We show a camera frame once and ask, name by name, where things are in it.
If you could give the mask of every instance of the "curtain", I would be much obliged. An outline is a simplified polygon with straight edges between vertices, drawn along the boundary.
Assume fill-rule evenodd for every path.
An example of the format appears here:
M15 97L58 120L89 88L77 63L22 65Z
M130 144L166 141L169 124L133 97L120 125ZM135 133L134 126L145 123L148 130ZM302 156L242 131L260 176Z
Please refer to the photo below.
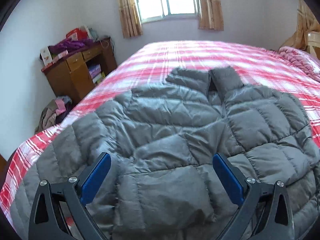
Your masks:
M141 21L135 0L118 0L124 38L142 35Z
M223 31L220 0L200 0L199 6L199 29Z
M297 31L282 46L305 50L309 32L320 32L320 25L304 0L299 0Z

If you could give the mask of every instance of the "gray puffer jacket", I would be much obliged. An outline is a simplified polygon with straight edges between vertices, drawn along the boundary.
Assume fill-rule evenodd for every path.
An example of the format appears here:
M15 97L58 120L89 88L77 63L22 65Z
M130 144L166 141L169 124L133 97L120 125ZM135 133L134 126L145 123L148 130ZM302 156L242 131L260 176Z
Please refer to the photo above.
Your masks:
M285 182L302 239L320 189L306 112L291 94L244 85L230 67L212 76L175 69L165 84L134 88L66 128L19 186L11 206L19 235L28 239L42 179L64 182L108 151L111 170L87 208L109 239L215 239L237 209L212 168L220 152L247 177Z

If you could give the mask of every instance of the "metal screw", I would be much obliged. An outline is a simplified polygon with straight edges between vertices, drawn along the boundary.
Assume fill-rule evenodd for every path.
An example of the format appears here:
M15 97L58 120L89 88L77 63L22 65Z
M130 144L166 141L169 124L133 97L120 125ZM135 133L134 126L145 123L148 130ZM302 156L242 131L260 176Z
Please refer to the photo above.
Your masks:
M284 183L283 183L281 180L278 180L278 181L277 181L277 185L278 185L279 187L284 187Z
M40 186L45 186L45 185L47 185L47 181L46 180L43 180L43 181L40 182Z
M72 176L71 178L69 178L70 183L75 183L77 180L78 178L76 176Z
M249 182L250 184L255 184L256 180L253 177L247 177L247 182Z

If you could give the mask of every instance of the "blue gripper pad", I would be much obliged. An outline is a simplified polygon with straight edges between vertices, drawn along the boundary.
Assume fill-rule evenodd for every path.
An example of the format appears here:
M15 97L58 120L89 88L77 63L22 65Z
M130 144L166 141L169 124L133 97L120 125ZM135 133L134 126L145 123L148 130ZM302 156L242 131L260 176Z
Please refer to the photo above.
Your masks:
M80 201L84 206L93 201L110 167L111 157L105 154L82 186Z
M224 160L215 154L212 159L212 166L217 173L225 191L227 192L231 202L241 206L244 202L244 192L241 184L227 166Z

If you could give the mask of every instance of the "checkered bedspread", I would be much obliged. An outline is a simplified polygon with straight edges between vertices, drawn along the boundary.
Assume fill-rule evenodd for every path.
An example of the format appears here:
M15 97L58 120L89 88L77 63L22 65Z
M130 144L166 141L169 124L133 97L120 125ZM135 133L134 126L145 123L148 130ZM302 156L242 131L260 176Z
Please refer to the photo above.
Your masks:
M0 207L10 223L10 205L22 178L44 149L68 125L94 111L104 102L133 87L164 82L173 68L209 70L232 66L244 83L261 84L300 99L320 146L320 83L275 52L240 44L212 41L171 41L145 46L122 63L90 92L57 126L23 142L14 153L5 184L0 191Z

